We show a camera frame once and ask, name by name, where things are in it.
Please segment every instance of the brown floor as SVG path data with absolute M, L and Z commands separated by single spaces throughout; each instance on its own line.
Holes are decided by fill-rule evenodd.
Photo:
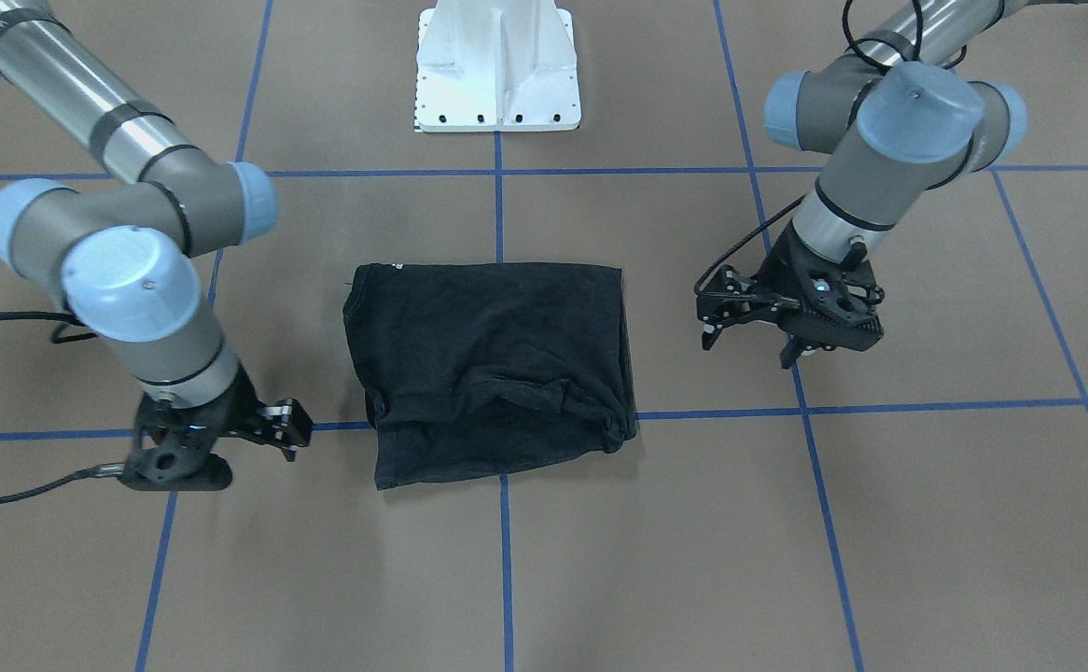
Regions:
M 1088 8 L 972 42 L 1025 144 L 881 248 L 886 339 L 791 377 L 771 328 L 702 352 L 689 288 L 823 164 L 762 110 L 842 52 L 842 1 L 569 0 L 582 127 L 500 139 L 411 132 L 425 0 L 52 4 L 208 152 L 272 171 L 279 228 L 226 251 L 215 309 L 259 393 L 325 425 L 294 464 L 225 439 L 221 494 L 0 507 L 0 671 L 1088 669 Z M 21 175 L 113 186 L 1 82 Z M 353 269 L 499 259 L 625 269 L 639 438 L 376 493 Z M 49 308 L 0 262 L 0 310 Z M 138 388 L 48 331 L 0 324 L 0 494 L 127 449 Z

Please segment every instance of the silver arm segment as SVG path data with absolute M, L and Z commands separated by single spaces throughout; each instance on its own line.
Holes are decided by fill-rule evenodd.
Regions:
M 821 72 L 779 77 L 767 97 L 771 140 L 830 154 L 757 273 L 721 266 L 697 286 L 702 347 L 724 327 L 770 322 L 791 336 L 780 363 L 883 336 L 885 298 L 868 257 L 928 188 L 996 164 L 1026 132 L 1026 105 L 1004 84 L 942 67 L 984 29 L 1029 4 L 1088 0 L 923 0 L 907 4 Z
M 97 195 L 49 179 L 0 191 L 0 259 L 74 310 L 145 391 L 122 483 L 224 488 L 232 472 L 210 455 L 223 435 L 274 445 L 293 460 L 311 419 L 297 400 L 258 400 L 188 259 L 275 225 L 265 172 L 212 161 L 45 0 L 0 0 L 0 73 L 123 183 Z M 143 450 L 143 433 L 159 448 Z

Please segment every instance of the black band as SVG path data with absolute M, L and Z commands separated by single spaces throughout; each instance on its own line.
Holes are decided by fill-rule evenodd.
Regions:
M 890 29 L 874 29 L 871 33 L 864 35 L 858 42 L 880 42 L 889 47 L 889 49 L 897 51 L 901 55 L 902 61 L 914 60 L 914 42 L 911 42 L 905 36 L 899 33 L 893 33 Z
M 110 137 L 113 137 L 113 133 L 116 133 L 116 129 L 121 128 L 123 123 L 141 117 L 160 117 L 170 121 L 168 115 L 163 114 L 163 111 L 153 107 L 150 102 L 123 102 L 121 105 L 114 107 L 112 110 L 104 112 L 104 114 L 96 121 L 96 126 L 94 126 L 92 132 L 88 134 L 88 153 L 91 154 L 91 157 L 96 159 L 99 164 L 104 165 L 104 148 L 108 146 Z
M 62 29 L 67 29 L 67 26 L 59 23 L 59 18 L 51 16 L 48 12 L 33 10 L 29 8 L 10 10 L 8 12 L 0 13 L 0 41 L 5 33 L 10 33 L 12 26 L 25 22 L 46 22 L 62 27 Z
M 869 221 L 862 221 L 862 219 L 854 216 L 854 214 L 846 212 L 846 210 L 843 210 L 842 208 L 839 208 L 839 204 L 834 203 L 834 201 L 832 201 L 830 197 L 823 191 L 823 186 L 817 179 L 814 181 L 814 191 L 817 194 L 817 199 L 826 206 L 826 209 L 829 210 L 831 214 L 848 222 L 851 226 L 855 226 L 856 228 L 864 231 L 875 231 L 876 233 L 880 233 L 881 231 L 891 231 L 893 226 L 897 226 L 895 224 L 873 224 L 873 222 Z
M 989 23 L 987 26 L 984 26 L 984 29 L 989 29 L 989 27 L 994 26 L 997 22 L 1000 21 L 1000 18 L 1004 17 L 1004 2 L 1005 0 L 1000 0 L 1000 5 L 998 5 L 996 10 L 996 16 L 992 17 L 991 23 Z
M 163 183 L 150 181 L 147 184 L 148 186 L 158 188 L 163 196 L 168 197 L 170 203 L 172 203 L 174 213 L 178 215 L 178 226 L 183 229 L 183 246 L 181 247 L 181 251 L 185 257 L 191 256 L 191 222 L 187 219 L 187 209 L 183 207 L 178 197 L 174 196 L 174 192 L 165 187 Z
M 199 149 L 199 148 L 197 148 L 197 146 L 195 145 L 172 145 L 170 146 L 170 148 L 161 150 L 161 152 L 154 154 L 153 157 L 150 157 L 150 161 L 147 161 L 147 165 L 141 166 L 141 172 L 139 172 L 137 181 L 141 182 L 141 178 L 145 177 L 145 175 L 147 175 L 147 173 L 150 172 L 150 169 L 154 167 L 154 164 L 161 161 L 163 157 L 172 152 L 178 152 L 178 150 L 181 149 Z
M 981 80 L 975 80 L 975 82 L 970 82 L 970 83 L 967 83 L 967 84 L 972 84 L 972 85 L 982 84 L 984 86 L 987 86 L 989 89 L 996 90 L 996 95 L 1000 98 L 1001 101 L 1004 102 L 1005 110 L 1010 110 L 1010 108 L 1009 108 L 1009 99 L 1004 98 L 1003 90 L 997 89 L 996 86 L 992 86 L 991 84 L 988 84 L 987 82 L 981 82 Z M 1009 127 L 1012 127 L 1013 126 L 1013 112 L 1011 110 L 1007 112 L 1007 121 L 1009 121 Z M 975 136 L 972 136 L 972 141 L 975 142 Z M 1007 146 L 1009 146 L 1009 136 L 1005 135 L 1004 145 L 1001 146 L 1000 151 L 997 152 L 997 154 L 994 157 L 992 157 L 991 159 L 988 159 L 987 164 L 980 165 L 978 169 L 972 170 L 972 172 L 979 172 L 979 171 L 981 171 L 984 169 L 987 169 L 988 166 L 991 166 L 992 164 L 994 164 L 996 161 L 997 161 L 997 159 L 1000 159 L 1000 154 L 1004 153 L 1004 149 L 1007 148 Z
M 963 154 L 963 161 L 959 161 L 959 167 L 954 170 L 950 177 L 941 181 L 938 184 L 931 184 L 931 186 L 926 187 L 925 190 L 929 191 L 931 188 L 945 187 L 954 179 L 959 178 L 959 175 L 963 175 L 963 171 L 967 170 L 967 162 L 972 161 L 972 153 L 975 152 L 975 136 L 972 135 L 972 139 L 967 140 L 967 151 Z
M 208 363 L 206 365 L 200 366 L 199 371 L 197 371 L 195 373 L 191 373 L 189 375 L 185 375 L 185 377 L 183 377 L 183 378 L 169 379 L 165 383 L 157 382 L 157 379 L 146 379 L 146 378 L 138 378 L 138 379 L 141 383 L 144 383 L 144 384 L 151 385 L 151 386 L 154 386 L 154 387 L 165 387 L 165 386 L 169 386 L 169 385 L 178 385 L 180 383 L 187 383 L 189 379 L 195 378 L 195 377 L 197 377 L 197 375 L 200 375 L 205 371 L 208 371 L 208 369 L 211 369 L 212 364 L 215 363 L 217 359 L 220 358 L 220 353 L 223 352 L 224 350 L 225 350 L 225 340 L 221 339 L 220 340 L 220 345 L 217 346 L 217 353 L 214 353 L 214 356 L 212 356 L 211 360 L 208 360 Z
M 75 191 L 74 188 L 64 187 L 62 184 L 61 184 L 61 186 L 58 186 L 58 187 L 48 188 L 48 190 L 41 191 L 40 195 L 34 196 L 34 199 L 30 200 L 30 202 L 25 203 L 25 208 L 23 208 L 23 211 L 20 213 L 20 215 L 17 215 L 18 224 L 21 222 L 21 217 L 23 217 L 25 215 L 25 213 L 28 213 L 29 209 L 33 208 L 34 203 L 39 202 L 42 199 L 42 196 L 53 195 L 54 191 L 71 191 L 72 195 L 78 195 L 78 192 Z M 17 273 L 17 275 L 20 275 L 21 277 L 25 277 L 25 273 L 23 273 L 21 271 L 17 271 L 17 263 L 15 263 L 15 261 L 14 261 L 14 251 L 12 251 L 12 239 L 10 239 L 10 269 L 12 269 L 12 272 Z
M 871 89 L 876 88 L 877 84 L 880 84 L 883 79 L 874 79 L 868 82 L 868 84 L 863 85 L 863 89 L 860 89 L 860 94 L 855 96 L 855 102 L 851 103 L 851 114 L 846 119 L 846 127 L 851 128 L 855 126 L 855 119 L 860 115 L 860 105 L 868 98 L 868 94 L 871 94 Z

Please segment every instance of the white metal mount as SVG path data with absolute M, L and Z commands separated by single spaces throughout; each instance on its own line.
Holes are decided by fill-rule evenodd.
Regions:
M 420 14 L 416 129 L 571 130 L 573 17 L 554 0 L 438 0 Z

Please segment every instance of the black cable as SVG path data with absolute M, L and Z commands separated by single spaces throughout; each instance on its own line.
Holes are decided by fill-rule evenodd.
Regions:
M 24 500 L 29 497 L 37 497 L 42 493 L 49 493 L 59 486 L 71 484 L 72 481 L 83 481 L 85 477 L 101 477 L 101 476 L 114 476 L 116 472 L 110 470 L 109 468 L 114 466 L 113 464 L 97 464 L 96 466 L 89 466 L 88 469 L 81 469 L 79 471 L 71 472 L 69 475 L 59 477 L 58 481 L 50 481 L 49 484 L 39 485 L 37 488 L 30 488 L 14 495 L 3 495 L 0 497 L 0 505 L 15 502 Z
M 863 49 L 860 49 L 860 43 L 855 41 L 855 36 L 851 35 L 851 4 L 854 2 L 855 0 L 846 0 L 846 3 L 842 5 L 842 37 L 846 38 L 846 46 L 852 54 L 860 57 L 861 61 L 871 65 L 871 67 L 877 69 L 877 71 L 883 74 L 888 72 L 888 65 L 873 59 L 871 55 L 864 54 Z
M 944 71 L 953 71 L 954 70 L 954 65 L 957 65 L 959 63 L 963 63 L 963 59 L 966 59 L 966 57 L 967 57 L 967 47 L 966 47 L 965 43 L 963 43 L 963 48 L 959 50 L 959 55 L 955 55 L 954 60 L 950 61 L 950 63 L 947 63 L 945 65 L 941 65 L 941 69 L 944 70 Z
M 780 210 L 780 212 L 775 213 L 775 215 L 771 215 L 768 221 L 766 221 L 762 225 L 758 225 L 756 227 L 756 229 L 752 231 L 752 233 L 750 233 L 747 235 L 744 235 L 744 238 L 741 241 L 735 242 L 734 246 L 731 246 L 731 248 L 729 248 L 729 250 L 727 250 L 726 252 L 724 252 L 722 254 L 720 254 L 718 257 L 718 259 L 715 260 L 715 262 L 710 264 L 710 267 L 705 269 L 705 273 L 702 273 L 702 277 L 698 277 L 697 282 L 694 282 L 694 284 L 693 284 L 693 293 L 694 294 L 702 294 L 702 290 L 703 290 L 702 285 L 705 284 L 705 281 L 707 279 L 707 277 L 712 276 L 712 274 L 714 273 L 714 271 L 715 271 L 716 267 L 719 267 L 719 265 L 722 265 L 722 262 L 725 262 L 725 260 L 730 259 L 731 254 L 734 254 L 737 251 L 741 250 L 741 248 L 743 246 L 745 246 L 745 244 L 751 242 L 753 238 L 757 237 L 757 235 L 764 234 L 765 231 L 767 228 L 769 228 L 769 226 L 776 224 L 776 222 L 779 222 L 780 219 L 782 219 L 788 213 L 791 213 L 792 209 L 796 208 L 796 206 L 800 206 L 801 202 L 804 201 L 804 200 L 805 200 L 804 196 L 799 197 L 799 199 L 796 199 L 794 202 L 789 203 L 788 206 L 786 206 L 786 208 L 783 208 L 783 210 Z
M 95 339 L 95 333 L 72 333 L 71 336 L 63 336 L 62 333 L 67 331 L 67 327 L 74 326 L 69 322 L 61 322 L 54 326 L 54 331 L 50 332 L 50 344 L 52 346 L 61 346 L 62 344 L 75 344 L 76 340 L 88 340 Z
M 914 60 L 920 60 L 920 41 L 925 39 L 925 13 L 920 11 L 920 0 L 914 0 L 914 20 L 916 21 L 916 41 L 914 42 Z
M 95 339 L 95 333 L 76 333 L 72 336 L 62 336 L 62 332 L 70 326 L 84 326 L 74 314 L 69 312 L 45 312 L 45 311 L 1 311 L 0 322 L 14 322 L 14 320 L 46 320 L 46 322 L 61 323 L 50 333 L 50 344 L 55 346 L 61 344 L 74 344 L 76 340 Z
M 842 35 L 846 38 L 848 49 L 851 50 L 852 54 L 860 57 L 861 61 L 871 65 L 871 67 L 877 69 L 877 71 L 880 71 L 881 74 L 887 73 L 889 72 L 889 66 L 873 59 L 871 55 L 865 54 L 863 49 L 860 48 L 860 42 L 855 40 L 855 35 L 852 35 L 851 33 L 851 4 L 854 2 L 855 0 L 846 0 L 846 3 L 843 3 L 842 5 Z M 916 39 L 914 41 L 914 52 L 912 52 L 910 60 L 919 61 L 920 42 L 925 39 L 925 12 L 924 9 L 920 8 L 920 0 L 912 0 L 912 3 L 914 4 L 914 21 L 916 24 L 914 33 L 916 34 Z

